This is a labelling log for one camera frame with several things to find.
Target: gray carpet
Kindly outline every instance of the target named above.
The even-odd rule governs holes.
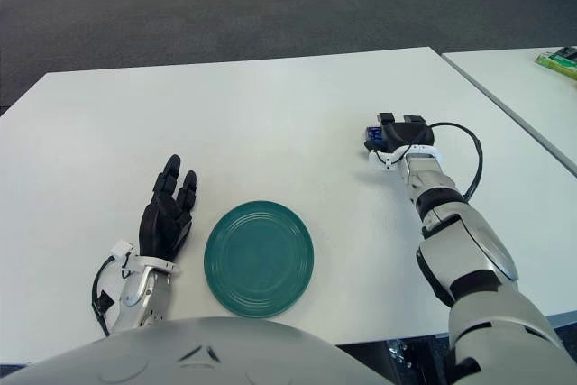
[[[0,105],[49,71],[564,45],[576,0],[2,0]]]

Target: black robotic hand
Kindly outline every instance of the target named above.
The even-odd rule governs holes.
[[[197,174],[192,170],[187,173],[175,200],[172,194],[179,168],[180,157],[172,155],[156,179],[152,200],[144,209],[138,233],[141,256],[174,261],[187,239],[192,223],[190,210],[197,199]]]

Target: black cable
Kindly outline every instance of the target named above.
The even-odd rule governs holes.
[[[483,172],[483,149],[481,147],[481,141],[477,138],[477,136],[469,128],[462,126],[462,125],[459,125],[459,124],[456,124],[454,122],[437,122],[436,124],[430,124],[428,126],[430,128],[436,128],[437,126],[454,126],[455,128],[459,128],[460,130],[465,131],[472,138],[472,141],[475,144],[475,149],[477,150],[477,155],[479,156],[479,162],[477,163],[477,172],[475,173],[475,176],[472,180],[472,183],[467,188],[467,191],[463,195],[463,198],[465,199],[465,201],[468,202],[471,199],[471,197],[472,197],[473,193],[475,192],[475,190],[477,189],[477,187],[479,186],[479,183],[481,182],[481,174]],[[401,161],[403,159],[403,157],[407,154],[407,152],[411,149],[411,147],[414,146],[415,144],[417,144],[421,140],[421,137],[423,136],[425,131],[426,131],[426,129],[423,129],[419,134],[417,134],[417,136],[415,137],[413,142],[409,144],[409,146],[403,151],[403,153],[401,153],[400,157],[398,157],[396,160],[394,160],[390,164],[391,165],[397,164],[399,161]],[[380,160],[380,162],[382,162],[383,164],[386,165],[387,163],[382,160],[382,158],[380,157],[379,153],[376,150],[375,150],[375,153],[377,154],[377,158]]]
[[[100,311],[100,308],[98,307],[98,293],[97,293],[98,292],[98,280],[100,280],[100,274],[102,274],[102,271],[105,270],[105,268],[113,261],[114,261],[114,256],[108,257],[108,259],[105,260],[105,262],[102,264],[102,266],[100,267],[100,269],[96,273],[96,276],[94,277],[94,281],[92,282],[92,309],[94,310],[94,314],[96,315],[96,320],[98,321],[98,324],[100,324],[100,327],[104,331],[105,336],[109,336],[110,333],[108,332],[108,328],[106,327],[105,315]]]
[[[469,137],[472,138],[472,142],[475,144],[475,149],[477,150],[477,155],[479,156],[479,162],[477,163],[477,171],[475,173],[475,177],[472,179],[471,185],[467,188],[465,194],[463,194],[463,198],[468,202],[479,186],[479,183],[481,182],[481,174],[483,172],[483,149],[481,147],[481,141],[469,128],[454,122],[437,122],[436,124],[431,124],[429,126],[431,128],[435,128],[437,126],[454,126],[455,128],[459,128],[460,130],[465,131],[467,134],[469,134]]]

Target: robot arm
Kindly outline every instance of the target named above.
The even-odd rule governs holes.
[[[119,300],[120,312],[111,333],[151,325],[166,316],[171,277],[179,272],[179,267],[173,262],[190,231],[190,211],[197,192],[197,175],[190,170],[176,200],[172,198],[179,168],[180,157],[172,155],[156,179],[151,202],[142,215],[139,253],[134,245],[121,241],[114,246],[112,256],[105,262],[105,265],[113,260],[121,263],[125,279]],[[105,335],[109,335],[104,315],[114,301],[105,292],[96,298],[99,274],[100,271],[93,287],[93,309]]]
[[[373,150],[386,169],[399,172],[423,222],[417,262],[436,296],[451,308],[449,383],[572,383],[577,366],[546,318],[517,290],[513,259],[443,173],[438,151],[430,146],[432,132],[422,118],[414,118],[395,123],[391,114],[381,116],[382,142],[389,145],[389,131],[419,125],[405,135],[404,145],[398,139],[402,134],[394,136],[398,147],[387,149],[392,153],[380,153],[374,143]]]

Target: green plate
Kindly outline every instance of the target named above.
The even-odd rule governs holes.
[[[307,288],[313,262],[300,218],[265,201],[223,216],[205,249],[208,286],[223,306],[246,317],[275,316],[292,306]]]

